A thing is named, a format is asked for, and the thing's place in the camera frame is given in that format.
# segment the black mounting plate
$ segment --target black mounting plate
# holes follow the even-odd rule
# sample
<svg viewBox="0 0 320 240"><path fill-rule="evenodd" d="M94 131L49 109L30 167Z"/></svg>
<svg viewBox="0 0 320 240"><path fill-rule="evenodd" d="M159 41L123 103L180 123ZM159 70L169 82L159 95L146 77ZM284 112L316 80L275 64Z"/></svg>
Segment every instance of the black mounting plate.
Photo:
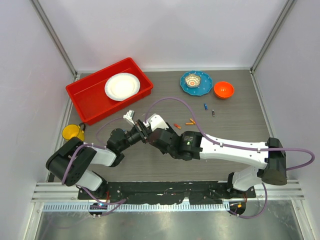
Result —
<svg viewBox="0 0 320 240"><path fill-rule="evenodd" d="M226 182L218 181L159 181L159 182L108 182L106 193L101 199L107 198L110 202L127 199L126 204L180 204L184 198L189 198L191 205L221 204L221 199L229 199ZM255 198L254 187L246 192L247 198ZM232 192L232 198L243 198L243 192ZM82 191L78 199L90 200L90 196Z"/></svg>

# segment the small bowl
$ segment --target small bowl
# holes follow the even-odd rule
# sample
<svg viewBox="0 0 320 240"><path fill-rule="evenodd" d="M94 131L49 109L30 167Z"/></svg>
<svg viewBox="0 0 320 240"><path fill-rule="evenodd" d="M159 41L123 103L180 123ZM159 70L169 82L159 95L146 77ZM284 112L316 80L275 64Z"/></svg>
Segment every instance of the small bowl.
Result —
<svg viewBox="0 0 320 240"><path fill-rule="evenodd" d="M190 73L188 76L186 76L184 80L189 88L196 88L201 83L201 77L193 73Z"/></svg>
<svg viewBox="0 0 320 240"><path fill-rule="evenodd" d="M215 95L220 99L228 99L235 93L234 86L232 86L231 83L226 81L217 82L214 85L213 90Z"/></svg>

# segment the red plastic tray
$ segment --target red plastic tray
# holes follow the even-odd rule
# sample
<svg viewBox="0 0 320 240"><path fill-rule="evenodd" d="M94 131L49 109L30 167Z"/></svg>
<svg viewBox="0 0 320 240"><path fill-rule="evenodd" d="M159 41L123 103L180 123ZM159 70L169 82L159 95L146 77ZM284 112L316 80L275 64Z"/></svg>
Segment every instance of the red plastic tray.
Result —
<svg viewBox="0 0 320 240"><path fill-rule="evenodd" d="M139 92L123 101L112 100L105 93L108 79L119 73L133 74L140 81ZM66 86L65 89L81 120L92 125L148 96L153 87L153 83L134 60L128 57Z"/></svg>

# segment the white plate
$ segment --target white plate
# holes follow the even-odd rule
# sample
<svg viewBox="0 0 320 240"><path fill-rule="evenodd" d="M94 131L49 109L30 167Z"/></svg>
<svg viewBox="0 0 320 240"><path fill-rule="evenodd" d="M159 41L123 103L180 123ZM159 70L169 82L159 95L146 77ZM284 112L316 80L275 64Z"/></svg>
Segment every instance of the white plate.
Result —
<svg viewBox="0 0 320 240"><path fill-rule="evenodd" d="M130 73L118 73L106 81L105 94L115 101L123 101L139 92L140 81Z"/></svg>

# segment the blue plate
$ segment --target blue plate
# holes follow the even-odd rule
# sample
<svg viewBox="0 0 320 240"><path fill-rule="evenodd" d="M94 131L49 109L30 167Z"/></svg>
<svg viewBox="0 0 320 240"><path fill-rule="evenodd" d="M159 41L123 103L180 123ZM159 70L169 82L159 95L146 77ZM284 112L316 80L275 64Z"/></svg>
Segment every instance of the blue plate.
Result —
<svg viewBox="0 0 320 240"><path fill-rule="evenodd" d="M195 74L201 77L201 83L198 87L189 87L186 84L185 78L189 74ZM209 93L213 87L213 80L212 78L203 71L188 71L180 78L180 86L182 87L183 91L191 96L202 96Z"/></svg>

